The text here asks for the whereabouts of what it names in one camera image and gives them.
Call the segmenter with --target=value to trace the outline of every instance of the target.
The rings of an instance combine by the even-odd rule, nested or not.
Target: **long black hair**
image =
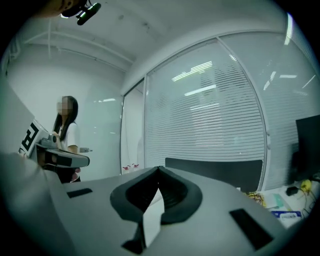
[[[77,115],[78,115],[78,102],[77,100],[72,96],[64,96],[62,99],[67,98],[68,104],[72,105],[72,111],[69,113],[65,124],[62,128],[61,134],[60,134],[60,140],[63,141],[66,137],[67,130],[69,128],[69,125],[74,123]],[[57,134],[59,133],[59,129],[62,126],[62,116],[58,113],[54,122],[53,131]]]

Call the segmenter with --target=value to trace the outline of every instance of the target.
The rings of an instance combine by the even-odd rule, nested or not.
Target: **woman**
[[[69,151],[75,154],[79,152],[80,132],[75,120],[78,115],[78,102],[72,96],[64,96],[61,101],[57,103],[57,116],[55,119],[53,133],[57,137],[57,147],[64,151]],[[80,181],[78,173],[80,169],[75,169],[75,173],[72,175],[71,182]],[[61,174],[67,173],[63,170],[58,172],[61,178]]]

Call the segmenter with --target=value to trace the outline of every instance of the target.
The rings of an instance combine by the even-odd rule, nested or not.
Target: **white t-shirt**
[[[68,151],[69,146],[77,146],[78,153],[80,149],[80,131],[78,125],[73,122],[69,125],[68,130],[66,131],[64,140],[61,141],[61,146],[64,151]]]

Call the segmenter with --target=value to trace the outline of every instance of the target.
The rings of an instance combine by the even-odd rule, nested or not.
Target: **black monitor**
[[[296,120],[299,153],[296,181],[309,179],[320,171],[320,115]]]

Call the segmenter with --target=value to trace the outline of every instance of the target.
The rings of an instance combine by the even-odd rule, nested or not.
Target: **black slot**
[[[273,238],[244,210],[230,211],[232,218],[242,229],[255,250],[270,243]]]
[[[67,195],[69,196],[69,198],[75,198],[75,197],[79,197],[88,193],[91,193],[92,190],[90,188],[84,188],[84,189],[79,189],[79,190],[75,190],[75,191],[71,191],[71,192],[67,192]]]

